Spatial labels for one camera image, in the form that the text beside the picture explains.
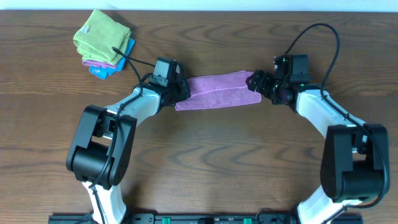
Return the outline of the purple microfibre cloth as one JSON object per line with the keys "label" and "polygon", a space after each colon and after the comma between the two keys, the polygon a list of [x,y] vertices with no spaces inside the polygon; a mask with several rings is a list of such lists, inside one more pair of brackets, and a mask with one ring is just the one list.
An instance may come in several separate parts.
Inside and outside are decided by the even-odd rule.
{"label": "purple microfibre cloth", "polygon": [[261,102],[261,94],[246,84],[252,71],[193,77],[187,80],[191,97],[175,105],[177,111],[208,110]]}

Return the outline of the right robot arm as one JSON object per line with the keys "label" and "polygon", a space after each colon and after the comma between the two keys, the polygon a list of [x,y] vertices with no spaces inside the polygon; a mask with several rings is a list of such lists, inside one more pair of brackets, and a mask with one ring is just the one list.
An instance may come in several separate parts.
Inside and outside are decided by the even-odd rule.
{"label": "right robot arm", "polygon": [[295,223],[331,223],[343,212],[377,205],[389,190],[388,134],[381,124],[356,118],[324,90],[290,75],[255,71],[246,81],[251,91],[275,105],[288,105],[325,138],[319,188],[299,203]]}

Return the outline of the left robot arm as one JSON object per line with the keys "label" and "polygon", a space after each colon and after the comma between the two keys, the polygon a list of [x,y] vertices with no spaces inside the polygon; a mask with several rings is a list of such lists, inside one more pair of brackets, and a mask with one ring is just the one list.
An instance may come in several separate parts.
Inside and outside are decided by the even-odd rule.
{"label": "left robot arm", "polygon": [[165,106],[190,97],[183,75],[161,78],[148,75],[123,100],[106,107],[87,106],[66,159],[90,195],[93,213],[84,222],[127,223],[127,206],[121,195],[121,181],[127,171],[136,128]]}

